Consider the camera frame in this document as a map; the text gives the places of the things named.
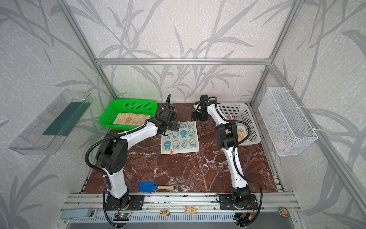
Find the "small orange green trinket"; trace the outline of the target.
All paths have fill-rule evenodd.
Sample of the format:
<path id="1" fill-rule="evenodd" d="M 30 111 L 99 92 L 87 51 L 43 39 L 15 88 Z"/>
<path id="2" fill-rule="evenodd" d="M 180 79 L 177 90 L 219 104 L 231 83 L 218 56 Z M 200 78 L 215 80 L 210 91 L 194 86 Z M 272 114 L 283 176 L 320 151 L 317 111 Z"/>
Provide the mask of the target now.
<path id="1" fill-rule="evenodd" d="M 169 217 L 171 215 L 170 211 L 163 209 L 159 211 L 159 215 L 164 215 L 166 217 Z"/>

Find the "round orange gadget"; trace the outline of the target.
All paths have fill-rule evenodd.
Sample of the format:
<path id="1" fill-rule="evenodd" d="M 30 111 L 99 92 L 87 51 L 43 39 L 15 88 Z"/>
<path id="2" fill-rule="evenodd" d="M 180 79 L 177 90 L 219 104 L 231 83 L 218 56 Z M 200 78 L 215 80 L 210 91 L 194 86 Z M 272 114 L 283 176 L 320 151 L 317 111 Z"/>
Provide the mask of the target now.
<path id="1" fill-rule="evenodd" d="M 285 208 L 285 207 L 280 207 L 279 208 L 279 215 L 282 217 L 282 218 L 285 218 L 287 219 L 289 217 L 289 211 Z"/>

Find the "white plastic basket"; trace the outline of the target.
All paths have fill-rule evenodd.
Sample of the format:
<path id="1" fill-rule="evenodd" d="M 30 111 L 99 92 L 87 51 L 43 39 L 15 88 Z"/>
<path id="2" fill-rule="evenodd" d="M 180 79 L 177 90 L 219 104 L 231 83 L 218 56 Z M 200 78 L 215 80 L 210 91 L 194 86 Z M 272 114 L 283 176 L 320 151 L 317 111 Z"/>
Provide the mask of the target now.
<path id="1" fill-rule="evenodd" d="M 219 103 L 217 108 L 220 110 L 222 116 L 224 116 L 227 120 L 242 121 L 249 125 L 251 134 L 249 138 L 241 144 L 241 146 L 254 145 L 261 142 L 260 134 L 247 104 Z"/>

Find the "green led circuit board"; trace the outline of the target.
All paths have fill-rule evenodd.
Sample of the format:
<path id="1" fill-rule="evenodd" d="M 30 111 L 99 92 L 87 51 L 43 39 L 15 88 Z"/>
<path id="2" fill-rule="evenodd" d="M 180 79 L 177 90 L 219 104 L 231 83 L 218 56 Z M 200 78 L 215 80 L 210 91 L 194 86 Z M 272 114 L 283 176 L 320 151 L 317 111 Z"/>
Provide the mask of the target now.
<path id="1" fill-rule="evenodd" d="M 115 213 L 113 221 L 129 221 L 131 213 Z"/>

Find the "orange patterned towel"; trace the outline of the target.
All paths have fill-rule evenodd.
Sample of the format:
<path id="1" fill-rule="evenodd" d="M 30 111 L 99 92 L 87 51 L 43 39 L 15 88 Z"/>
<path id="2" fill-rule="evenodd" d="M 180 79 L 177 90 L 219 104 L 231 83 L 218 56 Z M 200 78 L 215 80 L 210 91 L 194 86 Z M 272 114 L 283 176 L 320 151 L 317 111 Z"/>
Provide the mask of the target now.
<path id="1" fill-rule="evenodd" d="M 242 123 L 235 123 L 235 124 L 237 126 L 238 141 L 242 141 L 247 137 L 246 126 L 244 126 Z"/>
<path id="2" fill-rule="evenodd" d="M 138 127 L 145 123 L 151 116 L 148 114 L 119 113 L 113 122 L 114 125 Z"/>

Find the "green plastic basket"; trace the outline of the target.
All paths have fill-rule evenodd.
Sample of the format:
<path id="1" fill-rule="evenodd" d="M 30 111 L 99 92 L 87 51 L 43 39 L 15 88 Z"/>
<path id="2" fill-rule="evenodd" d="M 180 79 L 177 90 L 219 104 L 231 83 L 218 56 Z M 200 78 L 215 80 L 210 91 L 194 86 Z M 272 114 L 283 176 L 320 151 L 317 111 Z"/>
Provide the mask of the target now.
<path id="1" fill-rule="evenodd" d="M 154 117 L 158 105 L 154 101 L 117 99 L 111 102 L 100 118 L 100 124 L 113 130 L 129 131 Z"/>

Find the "small yellow circuit board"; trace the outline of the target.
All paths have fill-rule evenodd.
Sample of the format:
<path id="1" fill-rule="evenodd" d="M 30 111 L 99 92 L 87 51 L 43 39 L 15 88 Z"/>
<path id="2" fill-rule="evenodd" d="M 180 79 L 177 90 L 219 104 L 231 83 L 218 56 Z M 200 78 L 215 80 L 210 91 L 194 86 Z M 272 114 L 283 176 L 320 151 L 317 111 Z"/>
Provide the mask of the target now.
<path id="1" fill-rule="evenodd" d="M 185 214 L 187 215 L 193 215 L 195 216 L 197 214 L 197 209 L 196 208 L 192 208 L 192 207 L 185 207 Z"/>

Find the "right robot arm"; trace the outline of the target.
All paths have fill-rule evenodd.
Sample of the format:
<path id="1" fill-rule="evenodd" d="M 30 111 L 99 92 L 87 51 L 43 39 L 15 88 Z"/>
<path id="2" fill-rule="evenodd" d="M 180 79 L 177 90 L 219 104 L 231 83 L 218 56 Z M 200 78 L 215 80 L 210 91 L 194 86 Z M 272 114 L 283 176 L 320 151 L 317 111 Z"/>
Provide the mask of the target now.
<path id="1" fill-rule="evenodd" d="M 244 121 L 229 120 L 219 110 L 215 96 L 202 95 L 194 104 L 193 117 L 196 120 L 206 121 L 210 116 L 216 123 L 217 144 L 226 156 L 232 183 L 232 203 L 237 209 L 244 209 L 253 200 L 249 183 L 260 186 L 258 182 L 250 181 L 244 177 L 238 155 L 238 147 L 251 135 L 249 125 Z M 237 125 L 242 124 L 248 129 L 248 134 L 239 140 Z"/>

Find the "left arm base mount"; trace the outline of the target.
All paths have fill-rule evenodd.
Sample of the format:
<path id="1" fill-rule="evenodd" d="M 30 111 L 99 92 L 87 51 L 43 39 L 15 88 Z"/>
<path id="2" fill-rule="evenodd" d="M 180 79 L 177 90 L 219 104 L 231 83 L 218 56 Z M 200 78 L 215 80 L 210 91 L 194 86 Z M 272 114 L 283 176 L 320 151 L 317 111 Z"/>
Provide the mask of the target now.
<path id="1" fill-rule="evenodd" d="M 112 210 L 142 210 L 144 204 L 144 195 L 124 195 L 117 199 L 108 195 L 105 201 L 104 209 Z"/>

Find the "blue patterned towel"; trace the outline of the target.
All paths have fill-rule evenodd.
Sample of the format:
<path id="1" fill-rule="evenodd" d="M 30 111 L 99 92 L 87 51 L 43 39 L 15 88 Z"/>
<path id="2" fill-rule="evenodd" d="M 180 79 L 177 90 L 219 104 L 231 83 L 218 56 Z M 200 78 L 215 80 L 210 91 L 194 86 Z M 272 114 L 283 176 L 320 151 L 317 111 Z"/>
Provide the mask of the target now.
<path id="1" fill-rule="evenodd" d="M 196 122 L 181 122 L 179 131 L 169 131 L 162 136 L 161 154 L 183 154 L 199 152 Z"/>

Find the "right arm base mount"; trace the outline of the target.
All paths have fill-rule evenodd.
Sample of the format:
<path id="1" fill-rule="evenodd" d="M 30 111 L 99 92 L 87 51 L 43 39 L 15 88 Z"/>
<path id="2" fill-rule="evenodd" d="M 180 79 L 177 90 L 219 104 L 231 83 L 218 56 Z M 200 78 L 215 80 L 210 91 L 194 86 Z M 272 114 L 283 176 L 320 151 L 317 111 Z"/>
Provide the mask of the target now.
<path id="1" fill-rule="evenodd" d="M 254 194 L 252 194 L 251 199 L 243 205 L 234 204 L 232 194 L 218 193 L 215 195 L 215 199 L 219 203 L 220 210 L 257 210 L 260 203 Z"/>

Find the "grey flat device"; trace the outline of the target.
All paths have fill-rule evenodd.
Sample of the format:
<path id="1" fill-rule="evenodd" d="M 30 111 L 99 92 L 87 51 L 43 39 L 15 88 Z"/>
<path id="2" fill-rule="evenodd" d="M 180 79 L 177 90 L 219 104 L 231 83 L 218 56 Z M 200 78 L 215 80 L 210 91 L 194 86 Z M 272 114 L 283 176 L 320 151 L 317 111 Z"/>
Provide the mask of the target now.
<path id="1" fill-rule="evenodd" d="M 92 219 L 97 213 L 97 209 L 65 210 L 61 213 L 60 219 Z"/>

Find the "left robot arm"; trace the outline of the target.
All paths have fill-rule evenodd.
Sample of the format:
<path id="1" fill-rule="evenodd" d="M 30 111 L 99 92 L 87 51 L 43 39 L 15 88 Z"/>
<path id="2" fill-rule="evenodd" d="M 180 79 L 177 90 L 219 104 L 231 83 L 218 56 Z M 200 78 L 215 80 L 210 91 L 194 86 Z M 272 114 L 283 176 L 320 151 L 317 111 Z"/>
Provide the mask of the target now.
<path id="1" fill-rule="evenodd" d="M 154 137 L 165 135 L 166 131 L 178 131 L 180 122 L 176 120 L 175 108 L 170 106 L 169 94 L 162 111 L 132 130 L 107 138 L 92 145 L 85 153 L 84 160 L 88 167 L 102 173 L 108 183 L 104 195 L 119 210 L 129 206 L 131 199 L 124 178 L 124 166 L 128 150 L 138 143 Z"/>

